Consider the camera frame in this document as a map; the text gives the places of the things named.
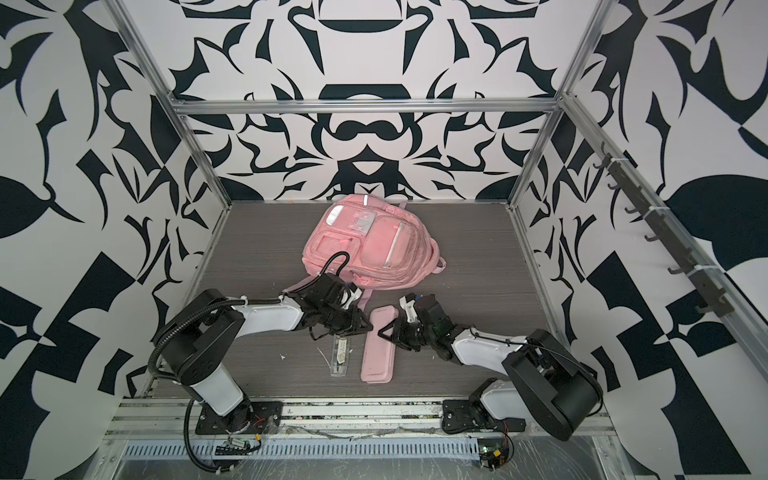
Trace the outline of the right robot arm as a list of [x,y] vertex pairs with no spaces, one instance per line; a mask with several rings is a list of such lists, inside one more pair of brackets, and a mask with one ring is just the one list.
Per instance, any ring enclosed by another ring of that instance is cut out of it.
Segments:
[[434,296],[408,294],[378,335],[406,351],[429,347],[444,361],[493,372],[467,399],[444,402],[441,428],[447,434],[521,432],[533,421],[567,441],[604,406],[595,375],[547,330],[527,336],[483,332],[453,322]]

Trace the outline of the clear plastic packet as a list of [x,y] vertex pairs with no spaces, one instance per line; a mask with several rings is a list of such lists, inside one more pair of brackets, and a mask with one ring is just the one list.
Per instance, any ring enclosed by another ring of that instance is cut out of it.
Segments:
[[334,337],[330,373],[332,377],[344,377],[347,375],[349,363],[350,345],[347,337]]

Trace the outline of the pink student backpack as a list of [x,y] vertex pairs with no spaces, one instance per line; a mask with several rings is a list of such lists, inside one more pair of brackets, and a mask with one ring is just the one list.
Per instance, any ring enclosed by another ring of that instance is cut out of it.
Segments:
[[437,241],[414,213],[368,194],[348,195],[326,210],[302,262],[308,277],[290,291],[326,271],[355,284],[363,303],[376,290],[412,288],[447,266]]

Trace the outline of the green lit circuit board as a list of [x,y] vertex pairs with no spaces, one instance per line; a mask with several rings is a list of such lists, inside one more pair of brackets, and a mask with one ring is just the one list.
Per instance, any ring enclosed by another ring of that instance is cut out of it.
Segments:
[[481,468],[495,471],[506,465],[515,454],[512,443],[498,445],[481,445],[479,451],[479,464]]

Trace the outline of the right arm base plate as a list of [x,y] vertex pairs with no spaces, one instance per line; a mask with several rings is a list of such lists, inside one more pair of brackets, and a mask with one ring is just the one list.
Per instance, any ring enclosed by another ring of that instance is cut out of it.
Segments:
[[524,432],[527,422],[522,418],[493,418],[479,402],[444,400],[440,428],[449,435],[472,432]]

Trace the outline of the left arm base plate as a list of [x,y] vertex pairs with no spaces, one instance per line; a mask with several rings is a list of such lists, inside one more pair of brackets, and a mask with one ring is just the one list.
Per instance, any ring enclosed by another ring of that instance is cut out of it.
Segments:
[[241,402],[225,416],[218,415],[204,404],[195,425],[197,435],[268,434],[278,430],[284,404],[280,401],[252,401],[246,407]]

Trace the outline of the aluminium cage frame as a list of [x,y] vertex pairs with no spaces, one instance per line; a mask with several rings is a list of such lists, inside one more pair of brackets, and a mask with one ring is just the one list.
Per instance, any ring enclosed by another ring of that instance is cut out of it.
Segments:
[[[212,163],[203,151],[192,130],[184,120],[184,115],[212,114],[383,114],[383,113],[450,113],[468,112],[536,112],[548,114],[548,119],[537,134],[531,149],[531,164],[523,169],[521,180],[527,182],[543,157],[544,143],[552,138],[557,124],[563,116],[573,121],[576,129],[584,136],[590,148],[600,161],[605,153],[613,157],[622,157],[616,144],[586,111],[583,104],[570,92],[556,94],[548,98],[510,98],[510,99],[320,99],[320,100],[275,100],[275,101],[193,101],[185,103],[166,89],[158,66],[151,57],[151,52],[140,31],[122,1],[108,1],[107,13],[115,23],[121,39],[137,59],[139,68],[148,76],[148,81],[159,96],[166,117],[171,121],[182,143],[190,150],[196,165],[203,171],[205,179],[212,184],[217,198],[229,210],[232,200],[225,191],[220,178],[215,173]],[[725,281],[727,298],[735,311],[724,318],[718,317],[729,333],[741,346],[744,354],[754,364],[760,374],[767,373],[767,324],[759,317],[758,310],[749,303],[747,297],[737,288],[736,283],[728,278],[719,268],[718,277]]]

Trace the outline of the wall hook rail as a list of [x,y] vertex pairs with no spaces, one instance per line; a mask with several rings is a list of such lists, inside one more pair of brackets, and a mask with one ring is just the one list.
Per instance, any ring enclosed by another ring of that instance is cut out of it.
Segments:
[[719,268],[698,250],[693,237],[632,162],[605,153],[595,167],[613,178],[613,183],[609,185],[611,190],[620,191],[627,197],[630,205],[625,212],[641,218],[651,229],[652,233],[646,235],[645,240],[661,243],[674,260],[675,265],[667,271],[672,275],[685,276],[695,287],[705,303],[697,311],[713,313],[720,318],[733,313],[735,308],[727,298],[725,281],[718,277]]

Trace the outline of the pink pencil case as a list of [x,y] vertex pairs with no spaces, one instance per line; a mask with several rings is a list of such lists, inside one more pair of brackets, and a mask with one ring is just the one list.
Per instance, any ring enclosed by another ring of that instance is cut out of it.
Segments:
[[366,335],[360,378],[369,384],[389,383],[394,374],[396,346],[378,333],[398,317],[394,306],[382,306],[371,311],[373,329]]

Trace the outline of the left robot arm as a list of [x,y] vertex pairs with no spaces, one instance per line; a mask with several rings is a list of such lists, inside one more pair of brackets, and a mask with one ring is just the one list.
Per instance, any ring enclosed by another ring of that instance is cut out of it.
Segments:
[[339,251],[320,273],[271,299],[225,297],[216,289],[196,296],[152,339],[147,371],[182,386],[193,403],[241,431],[252,403],[223,364],[240,337],[307,331],[313,340],[368,333],[372,325],[360,306],[363,290],[341,277],[351,260]]

